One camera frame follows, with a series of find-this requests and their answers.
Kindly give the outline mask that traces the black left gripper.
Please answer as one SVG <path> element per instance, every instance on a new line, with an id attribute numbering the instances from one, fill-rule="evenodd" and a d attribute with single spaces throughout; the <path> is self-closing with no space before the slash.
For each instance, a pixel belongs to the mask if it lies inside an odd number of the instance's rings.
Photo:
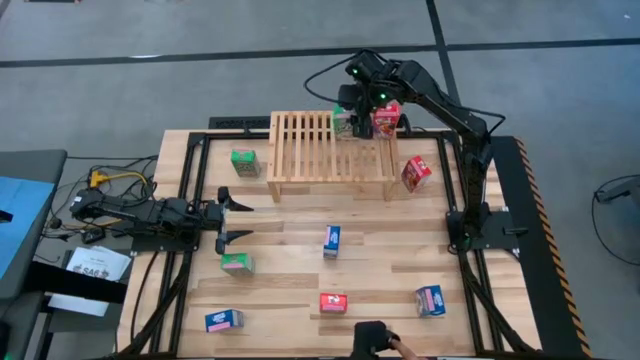
<path id="1" fill-rule="evenodd" d="M 215 241 L 215 252 L 224 255 L 226 246 L 233 240 L 253 233 L 253 230 L 224 231 L 225 230 L 225 209 L 238 212 L 252 212 L 253 208 L 236 202 L 230 194 L 229 188 L 221 186 L 218 188 L 217 200 L 205 201 L 200 207 L 200 225 L 203 231 L 216 231 L 218 236 Z"/>

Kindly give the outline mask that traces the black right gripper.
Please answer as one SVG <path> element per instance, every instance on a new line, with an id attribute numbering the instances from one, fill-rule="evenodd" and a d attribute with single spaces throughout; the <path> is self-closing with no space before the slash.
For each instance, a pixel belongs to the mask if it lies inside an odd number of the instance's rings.
<path id="1" fill-rule="evenodd" d="M 357 117 L 353 120 L 353 136 L 360 139 L 373 138 L 373 126 L 370 117 L 375 108 L 375 101 L 369 91 L 355 91 L 353 95 L 353 112 Z"/>

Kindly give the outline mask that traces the green Apple Jacks cereal box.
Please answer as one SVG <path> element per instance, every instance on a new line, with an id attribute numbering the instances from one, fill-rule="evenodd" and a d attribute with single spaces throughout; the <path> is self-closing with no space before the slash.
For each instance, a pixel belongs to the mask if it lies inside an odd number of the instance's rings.
<path id="1" fill-rule="evenodd" d="M 337 140 L 353 140 L 353 125 L 351 117 L 355 115 L 353 110 L 347 110 L 340 105 L 335 105 L 332 112 L 333 133 Z"/>
<path id="2" fill-rule="evenodd" d="M 224 254 L 220 268 L 232 276 L 252 276 L 255 273 L 255 261 L 248 253 Z"/>
<path id="3" fill-rule="evenodd" d="M 239 177 L 257 178 L 260 175 L 260 163 L 254 150 L 233 149 L 230 160 Z"/>

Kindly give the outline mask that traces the red Froot Loops cereal box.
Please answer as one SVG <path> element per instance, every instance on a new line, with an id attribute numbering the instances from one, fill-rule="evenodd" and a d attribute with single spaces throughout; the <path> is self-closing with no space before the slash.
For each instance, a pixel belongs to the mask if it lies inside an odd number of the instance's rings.
<path id="1" fill-rule="evenodd" d="M 378 107 L 372 114 L 373 135 L 377 139 L 391 139 L 402 115 L 402 106 L 393 100 L 384 107 Z"/>
<path id="2" fill-rule="evenodd" d="M 431 175 L 432 170 L 427 162 L 421 156 L 416 155 L 407 161 L 401 173 L 401 180 L 406 189 L 410 193 L 414 193 L 426 185 Z"/>
<path id="3" fill-rule="evenodd" d="M 345 294 L 321 293 L 319 311 L 321 313 L 345 314 L 348 309 L 348 297 Z"/>

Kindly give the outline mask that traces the blue Frosted Flakes cereal box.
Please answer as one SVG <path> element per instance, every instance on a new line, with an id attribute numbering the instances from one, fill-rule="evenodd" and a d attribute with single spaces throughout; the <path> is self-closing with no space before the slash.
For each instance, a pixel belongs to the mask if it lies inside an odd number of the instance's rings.
<path id="1" fill-rule="evenodd" d="M 227 309 L 205 316 L 205 331 L 214 333 L 244 326 L 244 313 L 236 309 Z"/>
<path id="2" fill-rule="evenodd" d="M 339 254 L 339 246 L 341 239 L 341 227 L 337 225 L 328 225 L 323 245 L 323 257 L 335 259 Z"/>
<path id="3" fill-rule="evenodd" d="M 415 291 L 417 313 L 420 318 L 446 313 L 442 289 L 439 285 L 423 286 Z"/>

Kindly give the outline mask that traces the wooden slatted shelf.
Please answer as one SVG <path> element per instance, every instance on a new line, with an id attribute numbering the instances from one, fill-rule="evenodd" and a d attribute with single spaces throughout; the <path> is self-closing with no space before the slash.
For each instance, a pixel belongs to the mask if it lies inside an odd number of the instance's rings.
<path id="1" fill-rule="evenodd" d="M 398 143 L 338 140 L 330 111 L 270 115 L 266 183 L 274 202 L 285 185 L 378 184 L 389 201 L 400 180 Z"/>

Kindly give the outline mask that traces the black perforated strip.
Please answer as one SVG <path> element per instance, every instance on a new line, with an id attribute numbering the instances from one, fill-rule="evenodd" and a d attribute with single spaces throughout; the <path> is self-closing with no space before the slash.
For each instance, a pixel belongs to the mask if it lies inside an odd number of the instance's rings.
<path id="1" fill-rule="evenodd" d="M 268 129 L 270 126 L 269 116 L 229 116 L 210 117 L 209 129 L 234 129 L 253 130 Z"/>

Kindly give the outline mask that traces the printed white paper sheet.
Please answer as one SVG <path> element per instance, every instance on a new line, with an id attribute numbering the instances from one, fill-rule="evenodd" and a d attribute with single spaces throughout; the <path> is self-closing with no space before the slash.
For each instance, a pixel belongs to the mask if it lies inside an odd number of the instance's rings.
<path id="1" fill-rule="evenodd" d="M 119 281 L 130 262 L 129 256 L 102 246 L 78 247 L 72 254 L 66 269 L 81 275 Z"/>

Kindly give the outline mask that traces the plain white paper sheet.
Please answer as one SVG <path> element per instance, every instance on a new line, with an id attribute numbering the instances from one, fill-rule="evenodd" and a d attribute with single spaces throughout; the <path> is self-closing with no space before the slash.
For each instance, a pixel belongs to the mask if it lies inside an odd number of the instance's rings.
<path id="1" fill-rule="evenodd" d="M 56 309 L 102 317 L 105 315 L 109 304 L 107 302 L 89 300 L 81 297 L 53 294 L 49 301 L 49 306 Z"/>

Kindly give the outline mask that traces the black object bottom edge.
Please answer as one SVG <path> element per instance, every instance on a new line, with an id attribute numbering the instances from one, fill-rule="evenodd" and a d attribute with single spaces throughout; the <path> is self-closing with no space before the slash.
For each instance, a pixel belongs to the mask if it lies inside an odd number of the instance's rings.
<path id="1" fill-rule="evenodd" d="M 384 322 L 366 321 L 354 325 L 350 360 L 380 360 L 379 353 L 386 350 L 397 351 L 403 360 L 421 360 Z"/>

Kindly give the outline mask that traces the blue sheet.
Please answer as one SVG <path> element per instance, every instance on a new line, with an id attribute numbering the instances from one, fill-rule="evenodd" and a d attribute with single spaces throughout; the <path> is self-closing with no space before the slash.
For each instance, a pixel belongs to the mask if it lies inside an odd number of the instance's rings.
<path id="1" fill-rule="evenodd" d="M 31 225 L 53 192 L 54 184 L 0 177 L 0 211 L 13 216 L 0 222 L 0 278 L 16 256 Z"/>

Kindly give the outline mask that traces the black mat with hazard stripe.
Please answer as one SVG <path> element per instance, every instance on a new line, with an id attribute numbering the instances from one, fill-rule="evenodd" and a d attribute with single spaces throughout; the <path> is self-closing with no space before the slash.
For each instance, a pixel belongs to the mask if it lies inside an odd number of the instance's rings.
<path id="1" fill-rule="evenodd" d="M 520 264 L 538 336 L 545 353 L 591 358 L 593 352 L 572 296 L 524 143 L 513 136 L 492 140 L 503 198 L 516 226 Z"/>

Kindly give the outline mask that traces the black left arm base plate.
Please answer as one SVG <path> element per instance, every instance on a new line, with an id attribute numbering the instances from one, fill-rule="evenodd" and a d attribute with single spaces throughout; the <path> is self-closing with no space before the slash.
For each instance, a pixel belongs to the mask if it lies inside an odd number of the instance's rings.
<path id="1" fill-rule="evenodd" d="M 196 251 L 199 248 L 199 243 L 200 238 L 198 236 L 188 240 L 157 236 L 138 236 L 133 238 L 131 250 L 136 253 L 187 252 Z"/>

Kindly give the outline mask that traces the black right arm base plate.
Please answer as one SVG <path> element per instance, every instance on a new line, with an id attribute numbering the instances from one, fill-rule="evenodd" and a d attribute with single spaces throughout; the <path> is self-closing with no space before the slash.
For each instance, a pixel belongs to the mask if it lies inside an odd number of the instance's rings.
<path id="1" fill-rule="evenodd" d="M 450 245 L 455 252 L 484 249 L 515 249 L 519 247 L 518 237 L 528 232 L 527 227 L 516 227 L 511 214 L 504 211 L 484 211 L 481 215 L 481 231 L 471 237 L 463 231 L 462 213 L 446 214 Z"/>

